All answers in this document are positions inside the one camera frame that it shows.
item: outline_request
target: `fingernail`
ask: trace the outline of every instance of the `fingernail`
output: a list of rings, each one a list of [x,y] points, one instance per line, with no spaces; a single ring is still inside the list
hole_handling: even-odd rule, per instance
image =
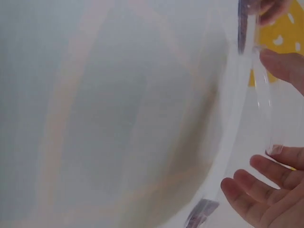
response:
[[[276,58],[278,54],[270,49],[264,48],[260,51],[260,55],[266,58]]]

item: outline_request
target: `clear plastic sheet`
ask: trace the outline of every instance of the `clear plastic sheet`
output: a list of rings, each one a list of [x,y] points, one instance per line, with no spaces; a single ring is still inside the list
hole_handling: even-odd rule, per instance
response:
[[[277,131],[256,16],[240,39],[238,0],[0,10],[0,227],[215,227],[252,65]]]

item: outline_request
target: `transparent plastic film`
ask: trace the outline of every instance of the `transparent plastic film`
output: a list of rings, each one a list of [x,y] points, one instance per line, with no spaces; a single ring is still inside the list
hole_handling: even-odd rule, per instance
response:
[[[252,61],[252,70],[255,78],[255,89],[257,105],[261,115],[261,131],[264,134],[264,148],[266,153],[280,153],[285,136],[285,123],[282,115],[278,112],[282,101],[282,94],[276,94],[274,89],[279,91],[279,85],[275,88],[270,85],[268,73],[260,61],[260,52],[264,46],[260,45],[260,5],[257,1],[239,1],[239,32],[238,49],[242,58],[249,58]]]

